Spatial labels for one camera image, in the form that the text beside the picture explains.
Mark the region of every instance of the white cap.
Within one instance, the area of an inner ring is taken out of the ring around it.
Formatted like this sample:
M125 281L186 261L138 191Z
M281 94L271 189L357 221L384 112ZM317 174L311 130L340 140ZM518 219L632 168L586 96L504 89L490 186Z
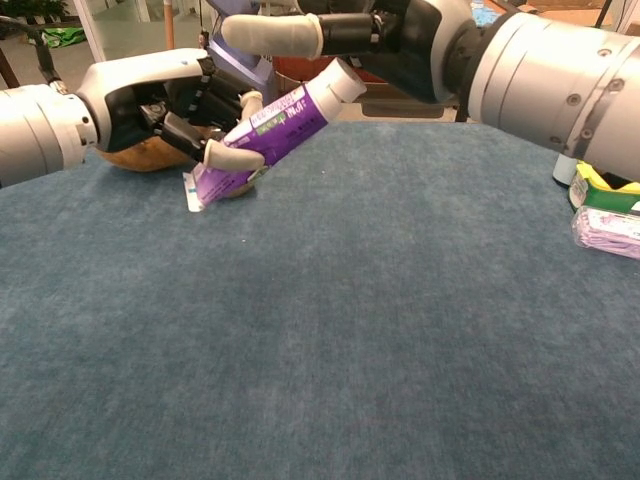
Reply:
M344 103L353 102L367 91L367 86L362 79L344 60L339 58L333 59L316 78L326 83L333 94Z

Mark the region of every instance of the purple packaging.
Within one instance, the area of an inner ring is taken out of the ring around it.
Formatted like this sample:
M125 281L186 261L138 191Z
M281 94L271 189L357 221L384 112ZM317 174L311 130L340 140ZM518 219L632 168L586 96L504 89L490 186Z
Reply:
M255 181L292 150L326 127L342 108L366 91L362 80L340 59L306 85L271 103L238 124L222 142L228 147L261 153L265 165L255 172L227 172L199 165L193 171L196 194L203 205L226 197Z

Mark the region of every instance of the gray carpet surface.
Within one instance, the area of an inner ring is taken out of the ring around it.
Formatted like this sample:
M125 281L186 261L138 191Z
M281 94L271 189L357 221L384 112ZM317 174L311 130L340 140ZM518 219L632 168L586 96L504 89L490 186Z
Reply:
M0 478L637 479L640 264L555 158L346 123L200 214L95 153L0 190Z

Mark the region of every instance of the toothpaste tube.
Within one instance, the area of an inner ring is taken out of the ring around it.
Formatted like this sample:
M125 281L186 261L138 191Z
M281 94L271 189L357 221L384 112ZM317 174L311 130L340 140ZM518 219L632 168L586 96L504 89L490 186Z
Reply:
M353 102L365 91L360 77L336 58L318 76L239 123L222 142L261 153L265 165L255 172L227 172L199 165L192 173L202 206L253 183L327 126L340 113L343 103Z

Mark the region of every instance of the robotic arm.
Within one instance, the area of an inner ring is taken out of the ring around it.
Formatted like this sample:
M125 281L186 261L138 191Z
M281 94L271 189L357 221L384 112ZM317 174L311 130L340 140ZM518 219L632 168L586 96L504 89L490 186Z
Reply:
M480 123L640 181L640 38L508 13L478 28L467 0L299 0L294 17L236 15L235 48L342 56L412 97L457 96Z
M0 91L0 187L81 163L89 147L118 152L153 136L209 167L257 170L264 157L204 138L262 109L262 96L217 68L203 49L92 65L75 94L49 85Z

